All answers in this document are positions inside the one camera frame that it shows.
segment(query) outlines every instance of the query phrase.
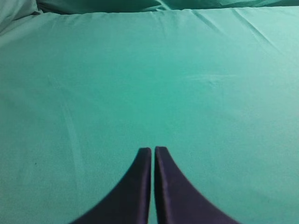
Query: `green fabric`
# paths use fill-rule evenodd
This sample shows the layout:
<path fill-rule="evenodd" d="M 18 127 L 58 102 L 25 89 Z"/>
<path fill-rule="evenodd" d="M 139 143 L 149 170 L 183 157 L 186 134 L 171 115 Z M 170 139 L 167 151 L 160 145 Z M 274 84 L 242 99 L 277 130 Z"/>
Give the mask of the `green fabric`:
<path fill-rule="evenodd" d="M 0 31 L 11 21 L 37 11 L 36 0 L 0 0 Z"/>
<path fill-rule="evenodd" d="M 44 12 L 83 14 L 93 12 L 142 12 L 171 9 L 299 6 L 299 0 L 37 0 Z"/>
<path fill-rule="evenodd" d="M 299 6 L 299 0 L 163 0 L 167 9 Z"/>
<path fill-rule="evenodd" d="M 127 13 L 163 9 L 157 0 L 37 0 L 37 3 L 44 12 L 59 14 Z"/>
<path fill-rule="evenodd" d="M 1 224 L 65 224 L 167 146 L 244 224 L 299 220 L 299 7 L 45 13 L 0 33 Z M 151 201 L 150 224 L 156 224 Z"/>

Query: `pillow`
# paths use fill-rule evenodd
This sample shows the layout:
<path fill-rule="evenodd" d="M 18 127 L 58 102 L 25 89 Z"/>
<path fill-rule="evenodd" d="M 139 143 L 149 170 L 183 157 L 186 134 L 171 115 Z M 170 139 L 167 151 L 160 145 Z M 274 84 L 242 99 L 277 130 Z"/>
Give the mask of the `pillow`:
<path fill-rule="evenodd" d="M 37 4 L 44 12 L 59 14 L 142 12 L 161 7 L 158 0 L 37 0 Z"/>
<path fill-rule="evenodd" d="M 299 0 L 165 0 L 167 9 L 205 9 L 229 7 L 298 6 Z"/>
<path fill-rule="evenodd" d="M 11 21 L 37 11 L 36 0 L 0 0 L 0 31 Z"/>

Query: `crease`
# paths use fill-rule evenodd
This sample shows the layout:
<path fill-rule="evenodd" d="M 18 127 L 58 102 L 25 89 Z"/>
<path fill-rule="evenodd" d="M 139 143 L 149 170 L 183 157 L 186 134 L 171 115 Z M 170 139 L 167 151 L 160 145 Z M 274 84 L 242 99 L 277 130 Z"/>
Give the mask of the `crease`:
<path fill-rule="evenodd" d="M 85 188 L 85 169 L 84 164 L 82 161 L 82 149 L 78 140 L 78 133 L 75 127 L 74 119 L 71 116 L 70 108 L 66 102 L 66 100 L 63 97 L 63 94 L 61 93 L 62 85 L 56 80 L 54 77 L 51 77 L 48 75 L 48 80 L 53 87 L 53 89 L 57 92 L 58 95 L 58 101 L 60 104 L 60 107 L 63 112 L 70 145 L 71 145 L 71 153 L 73 156 L 73 165 L 75 169 L 75 182 L 76 182 L 76 192 L 77 192 L 77 210 L 81 212 L 80 209 L 80 199 L 82 198 L 82 195 L 84 193 Z"/>
<path fill-rule="evenodd" d="M 169 7 L 168 4 L 166 4 L 164 0 L 157 0 L 157 2 L 161 4 L 161 6 L 163 7 L 164 10 L 172 10 L 172 8 Z"/>
<path fill-rule="evenodd" d="M 203 15 L 202 13 L 199 13 L 199 11 L 192 10 L 193 15 L 195 15 L 197 18 L 199 18 L 204 24 L 206 24 L 211 30 L 218 32 L 224 36 L 227 36 L 225 32 L 220 28 L 220 26 L 217 25 L 216 22 L 211 20 L 208 16 Z"/>
<path fill-rule="evenodd" d="M 240 21 L 243 23 L 244 26 L 248 26 L 250 28 L 254 38 L 257 40 L 257 42 L 259 42 L 259 44 L 262 46 L 262 48 L 264 50 L 265 50 L 264 45 L 260 43 L 260 40 L 262 40 L 263 42 L 269 44 L 275 50 L 277 50 L 279 53 L 281 53 L 279 48 L 277 46 L 275 46 L 275 44 L 258 27 L 256 27 L 244 15 L 242 15 L 241 12 L 239 12 L 239 10 L 237 8 L 232 8 L 232 11 L 235 14 L 235 16 L 240 19 Z"/>

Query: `teal bed sheet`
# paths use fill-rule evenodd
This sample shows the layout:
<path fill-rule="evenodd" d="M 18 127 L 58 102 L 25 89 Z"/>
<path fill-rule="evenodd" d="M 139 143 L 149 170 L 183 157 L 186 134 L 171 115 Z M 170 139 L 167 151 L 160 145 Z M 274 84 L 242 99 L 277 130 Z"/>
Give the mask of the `teal bed sheet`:
<path fill-rule="evenodd" d="M 261 7 L 11 22 L 0 32 L 1 223 L 69 223 L 138 148 L 160 145 L 239 222 L 297 224 L 298 15 Z"/>

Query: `mattress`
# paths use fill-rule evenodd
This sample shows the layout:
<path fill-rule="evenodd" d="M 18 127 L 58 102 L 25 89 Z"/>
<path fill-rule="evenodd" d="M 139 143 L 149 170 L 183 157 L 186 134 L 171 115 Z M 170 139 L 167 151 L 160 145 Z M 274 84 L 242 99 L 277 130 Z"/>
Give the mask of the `mattress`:
<path fill-rule="evenodd" d="M 0 33 L 0 217 L 65 224 L 167 146 L 243 224 L 299 220 L 299 7 L 43 13 Z M 156 224 L 152 200 L 150 224 Z"/>

